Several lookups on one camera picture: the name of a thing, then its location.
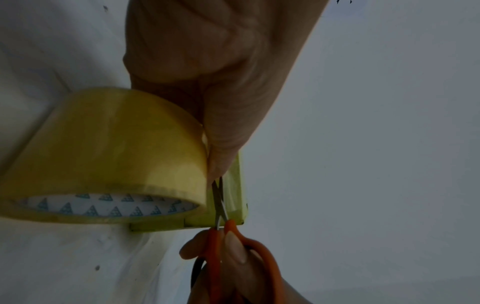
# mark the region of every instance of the fingernail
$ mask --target fingernail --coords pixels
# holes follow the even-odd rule
[[[226,234],[225,245],[228,254],[234,259],[235,262],[240,264],[245,264],[247,262],[247,250],[233,232],[229,231]]]

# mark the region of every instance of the yellow tape roll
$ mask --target yellow tape roll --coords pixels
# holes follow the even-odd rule
[[[72,94],[2,178],[0,214],[183,223],[207,210],[202,136],[192,116],[151,94],[115,88]]]

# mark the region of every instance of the blue triangle pattern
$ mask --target blue triangle pattern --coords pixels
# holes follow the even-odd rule
[[[125,197],[121,201],[122,202],[133,202],[134,198],[130,194],[126,194]]]
[[[104,194],[102,195],[98,200],[107,200],[107,201],[113,201],[114,199],[110,196],[110,194]]]
[[[176,212],[177,211],[177,208],[175,208],[175,205],[172,204],[170,205],[170,209],[168,210],[169,213],[172,213],[172,212]]]
[[[158,206],[155,206],[155,209],[150,213],[150,215],[160,215],[160,214],[161,212]]]
[[[79,198],[90,198],[90,195],[88,193],[86,193],[86,194],[76,194],[75,196],[79,197]]]
[[[143,215],[144,214],[138,207],[135,207],[135,210],[132,213],[130,213],[130,216],[143,216]]]
[[[38,205],[36,207],[38,209],[42,210],[42,211],[48,211],[49,210],[49,204],[47,203],[47,198],[44,198],[43,200],[41,200],[41,202],[38,203]]]
[[[115,208],[113,208],[110,213],[108,214],[108,216],[110,217],[120,217],[122,216],[122,214],[120,213],[120,210],[117,206],[115,206]]]
[[[90,209],[88,209],[83,215],[86,216],[98,216],[99,214],[97,213],[97,210],[95,209],[95,206],[91,206]]]
[[[73,214],[74,213],[70,203],[66,203],[65,205],[63,205],[63,207],[60,209],[59,212],[62,213],[62,214]]]
[[[154,199],[150,195],[145,195],[145,197],[141,201],[142,202],[153,202]]]

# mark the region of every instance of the scissors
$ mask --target scissors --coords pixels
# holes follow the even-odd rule
[[[270,251],[260,242],[244,237],[233,219],[228,218],[224,204],[224,189],[223,181],[220,178],[219,183],[213,182],[211,185],[213,191],[213,203],[215,205],[215,227],[208,230],[207,242],[202,253],[197,257],[193,264],[191,272],[190,287],[193,288],[197,280],[204,262],[208,265],[208,294],[210,297],[210,304],[220,304],[222,301],[222,286],[221,286],[221,233],[220,221],[224,220],[224,231],[227,234],[229,231],[233,232],[240,242],[248,250],[256,251],[262,258],[265,264],[267,278],[269,280],[269,288],[271,288],[271,295],[273,296],[273,304],[285,304],[285,290],[282,275],[280,274],[279,266],[275,261],[274,256]],[[232,303],[246,304],[248,301],[244,299],[238,292],[233,295]]]

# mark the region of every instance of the cardboard tape core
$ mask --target cardboard tape core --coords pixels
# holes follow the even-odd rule
[[[32,196],[16,203],[41,212],[89,217],[164,216],[198,207],[197,204],[174,198],[110,193]]]

